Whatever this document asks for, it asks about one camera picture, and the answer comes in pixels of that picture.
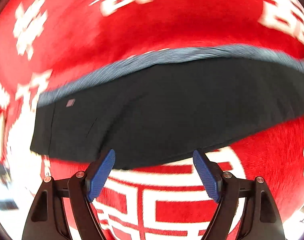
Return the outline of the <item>black pants with grey trim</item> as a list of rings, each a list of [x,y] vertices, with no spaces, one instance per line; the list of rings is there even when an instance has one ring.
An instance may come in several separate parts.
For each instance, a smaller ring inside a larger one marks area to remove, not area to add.
[[[41,94],[32,151],[116,169],[166,164],[304,115],[304,59],[245,44],[133,56]]]

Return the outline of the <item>red blanket with white characters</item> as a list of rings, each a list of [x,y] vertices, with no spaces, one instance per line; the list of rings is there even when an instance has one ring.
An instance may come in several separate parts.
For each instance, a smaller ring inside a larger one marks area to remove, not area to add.
[[[231,44],[304,59],[304,0],[0,0],[0,239],[23,239],[45,177],[70,178],[94,162],[31,150],[42,93],[133,56]],[[304,115],[197,149],[236,178],[262,177],[284,234],[293,226],[304,206]],[[202,239],[218,204],[193,152],[127,170],[115,162],[91,202],[105,239]]]

